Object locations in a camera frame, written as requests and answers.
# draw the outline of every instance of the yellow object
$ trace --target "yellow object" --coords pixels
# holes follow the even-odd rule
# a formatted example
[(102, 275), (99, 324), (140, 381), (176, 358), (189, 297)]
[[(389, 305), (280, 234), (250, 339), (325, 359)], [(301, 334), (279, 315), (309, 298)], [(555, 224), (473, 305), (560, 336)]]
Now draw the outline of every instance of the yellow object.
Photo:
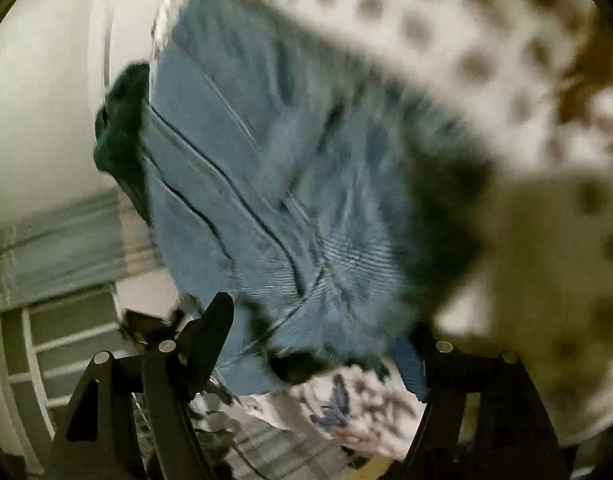
[(390, 458), (377, 456), (358, 469), (348, 480), (377, 480), (386, 473), (392, 463)]

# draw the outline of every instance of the white trim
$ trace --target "white trim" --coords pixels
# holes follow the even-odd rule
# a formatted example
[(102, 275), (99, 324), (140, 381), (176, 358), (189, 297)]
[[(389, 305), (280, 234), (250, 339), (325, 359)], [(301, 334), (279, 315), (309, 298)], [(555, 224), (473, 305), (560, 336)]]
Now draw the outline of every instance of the white trim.
[(30, 331), (30, 315), (29, 309), (24, 307), (22, 309), (22, 333), (24, 334), (24, 348), (27, 353), (27, 361), (29, 362), (29, 372), (31, 376), (31, 382), (33, 384), (33, 390), (35, 390), (35, 396), (38, 398), (38, 406), (40, 413), (44, 419), (46, 430), (48, 435), (53, 439), (56, 436), (56, 430), (53, 427), (51, 418), (48, 415), (48, 409), (46, 403), (46, 391), (44, 390), (44, 384), (42, 383), (42, 375), (40, 374), (40, 364), (38, 363), (38, 356), (33, 348), (33, 336)]
[(121, 323), (124, 319), (124, 309), (120, 306), (120, 297), (118, 296), (118, 288), (115, 283), (110, 289), (111, 298), (113, 298), (113, 306), (115, 307), (115, 316), (118, 322)]
[(60, 337), (58, 339), (52, 339), (45, 343), (35, 345), (32, 349), (34, 352), (44, 352), (46, 350), (52, 350), (53, 348), (59, 348), (61, 346), (69, 345), (71, 343), (77, 343), (84, 339), (89, 339), (98, 335), (106, 334), (109, 332), (115, 332), (120, 328), (120, 324), (117, 322), (105, 323), (103, 325), (95, 326), (88, 330), (82, 330), (81, 332), (75, 332), (74, 334)]
[(4, 356), (4, 338), (2, 337), (2, 316), (0, 316), (0, 380), (2, 381), (4, 400), (9, 410), (9, 414), (11, 415), (11, 420), (13, 421), (13, 429), (20, 440), (20, 445), (22, 446), (22, 450), (24, 452), (28, 471), (40, 472), (40, 475), (42, 475), (42, 464), (40, 464), (40, 461), (35, 454), (35, 450), (30, 444), (29, 436), (24, 429), (24, 424), (20, 418), (18, 406), (15, 403), (13, 390), (11, 389), (11, 385), (4, 380), (7, 375), (8, 371), (6, 369), (6, 357)]
[[(115, 359), (122, 359), (123, 357), (127, 357), (130, 355), (128, 352), (124, 350), (115, 350), (115, 351), (112, 351), (111, 353), (113, 354), (113, 357), (115, 357)], [(49, 370), (45, 370), (44, 372), (42, 372), (42, 378), (44, 380), (54, 379), (56, 377), (60, 377), (63, 375), (83, 372), (86, 370), (86, 367), (89, 365), (90, 362), (91, 362), (91, 359), (88, 359), (86, 361), (76, 361), (75, 363), (71, 363), (68, 365), (59, 366), (56, 368), (50, 368)]]
[(68, 296), (60, 298), (59, 300), (48, 300), (46, 303), (32, 306), (30, 308), (30, 314), (33, 316), (39, 312), (46, 312), (47, 310), (53, 310), (54, 308), (59, 308), (77, 301), (86, 300), (87, 298), (108, 294), (110, 292), (109, 289), (110, 287), (108, 285), (99, 286), (90, 290), (85, 290), (84, 292), (78, 292), (77, 294), (69, 294)]
[(70, 395), (65, 395), (62, 397), (55, 397), (53, 399), (49, 399), (46, 401), (46, 407), (47, 408), (59, 408), (60, 406), (66, 406), (69, 400), (71, 400)]
[(30, 372), (24, 372), (23, 374), (13, 374), (6, 378), (9, 384), (25, 383), (30, 381)]
[(475, 420), (478, 420), (480, 416), (480, 401), (481, 392), (466, 394), (466, 399), (464, 400), (464, 412), (462, 413), (462, 424), (460, 425), (460, 433), (457, 438), (458, 442), (475, 441), (475, 432), (477, 431), (477, 427), (469, 423), (473, 419), (464, 416), (464, 413), (468, 413), (469, 415), (473, 413)]

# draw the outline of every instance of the laundry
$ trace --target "laundry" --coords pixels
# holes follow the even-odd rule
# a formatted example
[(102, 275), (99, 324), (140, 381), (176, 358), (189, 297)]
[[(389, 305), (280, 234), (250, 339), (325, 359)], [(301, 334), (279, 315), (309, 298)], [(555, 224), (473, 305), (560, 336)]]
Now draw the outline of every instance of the laundry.
[(118, 76), (95, 118), (93, 152), (95, 167), (117, 181), (146, 223), (150, 220), (139, 154), (139, 130), (148, 83), (147, 62), (131, 64)]
[(237, 395), (378, 368), (477, 254), (455, 220), (489, 166), (424, 95), (244, 0), (190, 0), (142, 120), (178, 289), (234, 297)]

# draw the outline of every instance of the dark green cloth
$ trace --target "dark green cloth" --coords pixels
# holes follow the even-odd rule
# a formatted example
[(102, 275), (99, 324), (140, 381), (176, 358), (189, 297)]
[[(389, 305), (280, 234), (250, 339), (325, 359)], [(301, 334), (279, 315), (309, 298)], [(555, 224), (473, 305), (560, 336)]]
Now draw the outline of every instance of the dark green cloth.
[(107, 93), (95, 118), (95, 167), (109, 173), (150, 225), (144, 170), (140, 163), (139, 131), (142, 102), (147, 97), (149, 65), (128, 65)]

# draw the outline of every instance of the polka dot fabric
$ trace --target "polka dot fabric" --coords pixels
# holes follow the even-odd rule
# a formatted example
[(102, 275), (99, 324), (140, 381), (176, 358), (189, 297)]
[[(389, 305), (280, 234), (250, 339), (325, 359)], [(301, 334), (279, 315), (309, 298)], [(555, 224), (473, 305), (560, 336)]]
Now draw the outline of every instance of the polka dot fabric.
[[(613, 32), (592, 0), (262, 0), (487, 147), (485, 251), (434, 329), (524, 360), (561, 441), (613, 423)], [(184, 0), (167, 0), (157, 54)]]

